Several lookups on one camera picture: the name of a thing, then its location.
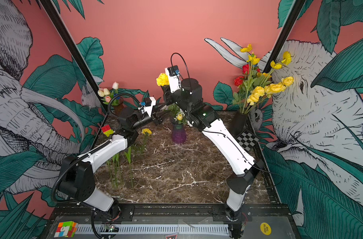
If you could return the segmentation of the yellow carnation stem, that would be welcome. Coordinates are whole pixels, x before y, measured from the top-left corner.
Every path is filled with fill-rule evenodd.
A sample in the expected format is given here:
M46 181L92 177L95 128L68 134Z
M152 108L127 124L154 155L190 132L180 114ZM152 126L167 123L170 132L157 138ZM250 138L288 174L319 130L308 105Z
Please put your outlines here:
M143 142L140 146L140 153L144 152L148 139L152 135L152 131L149 128L144 128L144 129L142 129L142 134L143 134Z

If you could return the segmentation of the brown ribbed glass vase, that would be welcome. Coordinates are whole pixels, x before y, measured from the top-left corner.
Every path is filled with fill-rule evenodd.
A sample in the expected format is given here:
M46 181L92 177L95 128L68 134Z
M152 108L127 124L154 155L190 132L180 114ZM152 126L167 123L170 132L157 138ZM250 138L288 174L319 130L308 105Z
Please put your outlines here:
M112 103L112 107L114 109L114 114L119 115L124 109L124 99L122 97L116 98Z

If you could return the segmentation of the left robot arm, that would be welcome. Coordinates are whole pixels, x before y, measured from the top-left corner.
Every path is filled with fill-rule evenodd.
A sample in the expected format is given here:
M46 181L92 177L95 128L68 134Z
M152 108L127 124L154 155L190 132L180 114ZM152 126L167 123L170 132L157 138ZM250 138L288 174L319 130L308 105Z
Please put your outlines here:
M139 101L128 93L119 93L112 98L127 96L132 98L138 107L124 108L116 114L109 110L109 115L116 117L120 128L105 143L77 157L68 157L63 161L57 181L51 191L51 200L55 204L57 191L69 196L68 203L83 203L102 212L108 212L114 204L114 199L96 188L94 173L116 154L129 148L137 139L137 129L151 122L161 124L167 113L161 111L165 106L154 97L146 97Z

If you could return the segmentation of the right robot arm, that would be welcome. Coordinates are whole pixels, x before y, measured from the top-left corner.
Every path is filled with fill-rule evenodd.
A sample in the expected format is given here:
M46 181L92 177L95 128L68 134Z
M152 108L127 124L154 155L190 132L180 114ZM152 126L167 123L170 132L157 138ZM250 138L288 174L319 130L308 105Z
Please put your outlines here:
M240 213L254 179L265 164L247 153L215 110L203 102L202 86L196 79L180 80L177 76L170 77L168 85L162 86L162 90L166 104L178 105L189 124L208 137L229 162L233 174L227 178L230 188L226 201L227 217L234 220Z

